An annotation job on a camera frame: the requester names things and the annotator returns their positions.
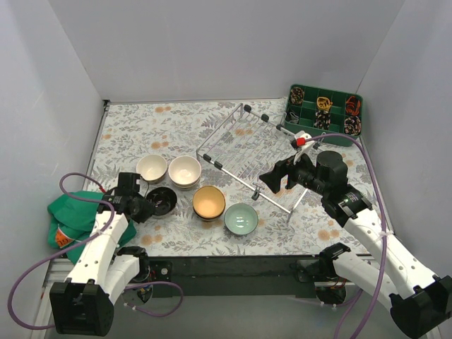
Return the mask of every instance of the metal wire rack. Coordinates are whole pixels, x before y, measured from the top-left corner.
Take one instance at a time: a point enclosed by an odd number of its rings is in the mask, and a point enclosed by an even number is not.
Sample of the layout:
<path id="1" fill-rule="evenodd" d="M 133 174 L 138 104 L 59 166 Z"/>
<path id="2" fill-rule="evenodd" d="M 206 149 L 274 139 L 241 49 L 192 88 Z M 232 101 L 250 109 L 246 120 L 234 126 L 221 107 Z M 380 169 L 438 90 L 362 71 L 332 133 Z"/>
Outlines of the metal wire rack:
<path id="1" fill-rule="evenodd" d="M 289 222 L 307 189 L 296 185 L 286 191 L 283 182 L 275 195 L 259 175 L 271 170 L 278 160 L 294 155 L 290 145 L 293 138 L 294 134 L 282 124 L 275 124 L 267 114 L 259 115 L 241 103 L 196 149 L 196 156 L 249 188 L 254 200 L 262 197 L 285 211 Z"/>

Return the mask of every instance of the green bowl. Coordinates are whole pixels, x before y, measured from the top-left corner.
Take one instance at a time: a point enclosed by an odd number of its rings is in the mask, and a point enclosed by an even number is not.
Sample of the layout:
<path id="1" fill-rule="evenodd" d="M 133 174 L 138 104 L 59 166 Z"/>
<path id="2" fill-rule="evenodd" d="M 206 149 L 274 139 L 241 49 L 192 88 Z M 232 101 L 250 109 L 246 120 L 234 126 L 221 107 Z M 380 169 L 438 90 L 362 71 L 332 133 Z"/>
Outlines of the green bowl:
<path id="1" fill-rule="evenodd" d="M 250 234 L 256 229 L 258 221 L 254 208 L 245 203 L 236 203 L 225 213 L 226 227 L 235 235 Z"/>

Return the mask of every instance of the green compartment box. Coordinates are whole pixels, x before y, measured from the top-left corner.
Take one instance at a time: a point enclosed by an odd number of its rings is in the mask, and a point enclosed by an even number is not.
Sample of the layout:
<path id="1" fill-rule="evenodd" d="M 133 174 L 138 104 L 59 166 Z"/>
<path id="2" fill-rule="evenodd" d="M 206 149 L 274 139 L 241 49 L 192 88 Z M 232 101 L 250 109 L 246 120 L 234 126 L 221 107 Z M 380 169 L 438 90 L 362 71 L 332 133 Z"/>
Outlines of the green compartment box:
<path id="1" fill-rule="evenodd" d="M 290 100 L 290 93 L 293 88 L 302 88 L 304 91 L 304 99 L 303 103 L 300 105 L 292 104 Z M 355 96 L 361 103 L 361 107 L 359 108 L 359 114 L 357 117 L 361 121 L 361 130 L 362 130 L 362 110 L 364 106 L 364 101 L 362 97 L 358 94 L 354 93 L 344 93 L 338 92 L 337 90 L 327 90 L 325 88 L 317 88 L 310 87 L 306 85 L 292 85 L 289 92 L 289 97 L 287 99 L 287 104 L 285 107 L 285 111 L 287 113 L 285 128 L 292 133 L 298 133 L 300 131 L 305 131 L 306 133 L 311 134 L 312 136 L 320 136 L 321 134 L 330 134 L 330 133 L 344 133 L 344 123 L 345 119 L 348 117 L 345 113 L 345 103 L 348 98 Z M 330 108 L 331 113 L 331 123 L 328 130 L 318 129 L 314 127 L 314 122 L 316 121 L 316 109 L 317 109 L 317 98 L 318 97 L 327 97 L 331 102 L 333 102 L 333 106 Z M 289 122 L 290 115 L 289 112 L 293 112 L 299 117 L 298 124 L 294 124 Z M 339 146 L 351 146 L 353 144 L 352 141 L 347 140 L 345 138 L 326 138 L 323 140 L 325 143 L 332 143 L 334 145 Z"/>

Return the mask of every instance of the table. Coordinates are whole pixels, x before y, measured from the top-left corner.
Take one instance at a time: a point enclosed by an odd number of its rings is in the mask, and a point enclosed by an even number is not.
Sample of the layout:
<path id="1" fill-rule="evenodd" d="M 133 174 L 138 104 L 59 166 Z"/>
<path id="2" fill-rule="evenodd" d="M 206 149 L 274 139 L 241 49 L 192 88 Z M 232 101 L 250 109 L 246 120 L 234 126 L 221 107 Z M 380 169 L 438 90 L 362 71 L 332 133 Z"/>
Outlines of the table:
<path id="1" fill-rule="evenodd" d="M 259 114 L 280 121 L 285 98 L 243 101 Z M 236 107 L 238 102 L 172 102 L 111 105 L 105 119 L 93 170 L 90 173 L 104 187 L 113 187 L 119 172 L 135 172 L 138 160 L 147 154 L 160 154 L 168 164 L 180 155 L 196 156 L 196 148 Z M 359 150 L 323 143 L 322 150 L 339 152 L 349 167 L 350 183 L 373 203 L 376 197 L 364 159 Z M 257 229 L 244 237 L 231 234 L 222 218 L 214 222 L 199 220 L 193 212 L 195 190 L 174 188 L 168 177 L 157 186 L 168 186 L 178 195 L 177 207 L 166 218 L 150 218 L 136 225 L 138 231 L 130 245 L 146 248 L 151 256 L 236 256 L 318 254 L 327 246 L 342 242 L 357 253 L 366 249 L 330 219 L 320 204 L 320 196 L 308 192 L 292 219 L 271 203 L 251 199 L 251 192 L 226 174 L 201 161 L 203 174 L 197 187 L 214 185 L 225 194 L 227 207 L 233 203 L 251 204 L 259 215 Z M 141 193 L 147 190 L 141 182 Z M 89 190 L 97 190 L 93 184 Z"/>

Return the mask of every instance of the green cloth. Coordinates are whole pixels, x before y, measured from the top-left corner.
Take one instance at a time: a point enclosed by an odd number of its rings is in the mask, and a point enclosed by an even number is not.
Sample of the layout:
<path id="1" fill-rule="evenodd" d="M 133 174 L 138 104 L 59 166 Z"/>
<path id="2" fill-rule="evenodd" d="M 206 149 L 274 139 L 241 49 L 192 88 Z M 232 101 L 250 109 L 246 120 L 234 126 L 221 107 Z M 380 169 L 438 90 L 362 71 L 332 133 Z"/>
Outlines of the green cloth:
<path id="1" fill-rule="evenodd" d="M 98 200 L 103 196 L 103 193 L 89 191 L 78 191 L 73 194 L 81 198 Z M 47 206 L 47 210 L 52 216 L 47 240 L 49 245 L 54 249 L 63 249 L 88 238 L 93 230 L 98 206 L 98 203 L 79 201 L 69 198 L 66 194 Z M 130 220 L 129 226 L 119 240 L 119 245 L 124 246 L 135 235 L 136 230 L 133 221 Z M 69 260 L 76 263 L 84 248 L 84 246 L 80 246 L 69 251 L 67 253 Z"/>

